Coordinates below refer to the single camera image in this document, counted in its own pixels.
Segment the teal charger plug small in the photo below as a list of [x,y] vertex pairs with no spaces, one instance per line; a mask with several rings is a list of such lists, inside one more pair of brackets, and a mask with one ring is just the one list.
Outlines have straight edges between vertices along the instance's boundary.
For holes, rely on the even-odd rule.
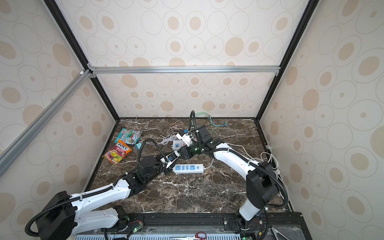
[[141,147],[142,147],[142,143],[136,143],[135,146],[136,146],[136,149],[137,149],[137,150],[140,150]]

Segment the white multicolour power strip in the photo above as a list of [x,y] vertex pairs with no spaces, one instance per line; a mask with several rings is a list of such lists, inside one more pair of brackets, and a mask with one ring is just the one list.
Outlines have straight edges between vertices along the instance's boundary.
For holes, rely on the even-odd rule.
[[182,140],[174,140],[173,144],[172,144],[172,150],[178,151],[184,145],[185,145],[185,143]]

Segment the teal candy bag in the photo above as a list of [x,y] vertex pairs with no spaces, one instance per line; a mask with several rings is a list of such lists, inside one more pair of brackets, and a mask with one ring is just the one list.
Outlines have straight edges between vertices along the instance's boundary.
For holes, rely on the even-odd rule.
[[123,142],[126,145],[135,145],[139,141],[142,133],[143,131],[141,130],[127,130],[123,128],[115,140],[115,143]]

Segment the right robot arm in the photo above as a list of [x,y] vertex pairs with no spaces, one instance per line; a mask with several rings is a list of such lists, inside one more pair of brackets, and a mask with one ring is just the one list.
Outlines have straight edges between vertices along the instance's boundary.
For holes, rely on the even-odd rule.
[[189,160],[197,155],[208,155],[228,165],[244,178],[247,199],[240,207],[239,214],[245,221],[251,221],[265,208],[287,207],[287,189],[278,179],[272,165],[247,158],[223,140],[213,138],[205,125],[197,125],[195,111],[190,113],[188,129],[180,131],[177,137],[186,144],[178,150],[180,158]]

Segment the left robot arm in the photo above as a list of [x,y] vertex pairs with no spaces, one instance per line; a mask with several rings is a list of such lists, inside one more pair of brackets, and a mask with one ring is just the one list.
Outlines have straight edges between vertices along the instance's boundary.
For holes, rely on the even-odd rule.
[[187,156],[188,147],[185,145],[168,154],[160,152],[155,157],[138,157],[138,164],[133,170],[101,188],[71,196],[65,191],[59,193],[56,199],[28,221],[25,233],[42,240],[67,239],[85,224],[87,213],[140,193],[161,173],[169,172],[180,157]]

